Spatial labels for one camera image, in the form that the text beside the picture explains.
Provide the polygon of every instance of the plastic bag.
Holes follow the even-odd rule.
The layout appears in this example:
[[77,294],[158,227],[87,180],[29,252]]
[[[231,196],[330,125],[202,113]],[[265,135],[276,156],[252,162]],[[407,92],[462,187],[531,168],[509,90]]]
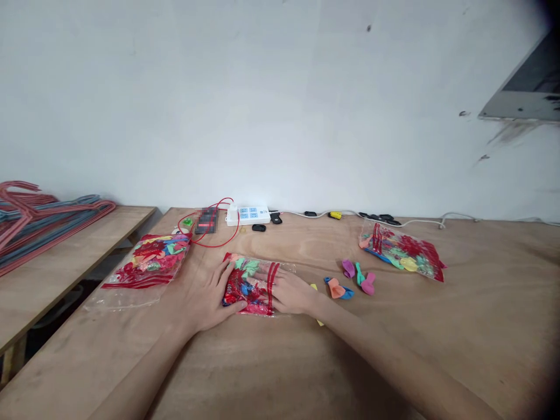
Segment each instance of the plastic bag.
[[361,249],[400,270],[415,271],[443,283],[442,269],[446,266],[430,242],[367,220],[362,226],[359,244]]
[[245,300],[247,307],[238,313],[273,316],[272,284],[274,276],[279,268],[295,273],[296,267],[284,262],[275,263],[230,253],[227,253],[223,260],[233,262],[235,268],[227,279],[222,304],[229,306],[238,300]]
[[85,308],[121,310],[159,301],[190,248],[191,235],[144,235]]

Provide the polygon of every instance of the wall stain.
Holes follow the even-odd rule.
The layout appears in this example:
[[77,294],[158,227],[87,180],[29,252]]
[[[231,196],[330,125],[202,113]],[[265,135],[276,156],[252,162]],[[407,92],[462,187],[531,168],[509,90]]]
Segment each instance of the wall stain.
[[494,146],[509,146],[521,139],[521,137],[525,136],[527,133],[533,131],[539,125],[541,125],[538,121],[502,121],[502,129],[498,131],[498,133],[492,137],[487,146],[494,145]]

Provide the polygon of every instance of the white power strip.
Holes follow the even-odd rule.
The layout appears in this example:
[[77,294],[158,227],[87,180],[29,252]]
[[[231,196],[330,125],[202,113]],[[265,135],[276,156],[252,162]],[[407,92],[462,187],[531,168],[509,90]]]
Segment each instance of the white power strip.
[[231,204],[227,212],[228,226],[237,226],[238,216],[240,226],[270,223],[270,213],[266,206],[237,207],[237,204]]

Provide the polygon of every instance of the wooden workbench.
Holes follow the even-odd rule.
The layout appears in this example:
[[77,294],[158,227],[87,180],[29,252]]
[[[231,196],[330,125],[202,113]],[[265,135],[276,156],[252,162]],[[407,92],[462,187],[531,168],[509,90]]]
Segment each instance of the wooden workbench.
[[[187,214],[171,209],[152,233]],[[265,233],[250,227],[222,248],[194,246],[160,303],[122,312],[80,308],[0,393],[0,418],[86,419],[182,308],[188,282],[208,276],[226,251],[289,261],[320,291],[326,276],[356,291],[338,302],[382,323],[404,346],[485,400],[504,418],[528,418],[555,373],[560,229],[535,223],[448,220],[404,231],[433,242],[446,283],[403,272],[358,247],[362,221],[282,215]],[[207,243],[234,228],[220,220]],[[359,291],[340,261],[377,274]],[[198,334],[152,407],[152,419],[416,418],[403,400],[327,328],[306,316],[234,316]]]
[[0,278],[0,355],[21,360],[25,339],[49,309],[128,238],[155,207],[119,206],[107,216]]

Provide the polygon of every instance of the person's right hand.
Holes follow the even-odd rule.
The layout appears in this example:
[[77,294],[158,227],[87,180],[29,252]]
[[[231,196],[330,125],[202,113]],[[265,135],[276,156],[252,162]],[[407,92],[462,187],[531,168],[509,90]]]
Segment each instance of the person's right hand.
[[[256,273],[255,277],[266,281],[267,275]],[[280,312],[309,314],[318,305],[321,294],[293,273],[279,269],[272,284],[272,305]]]

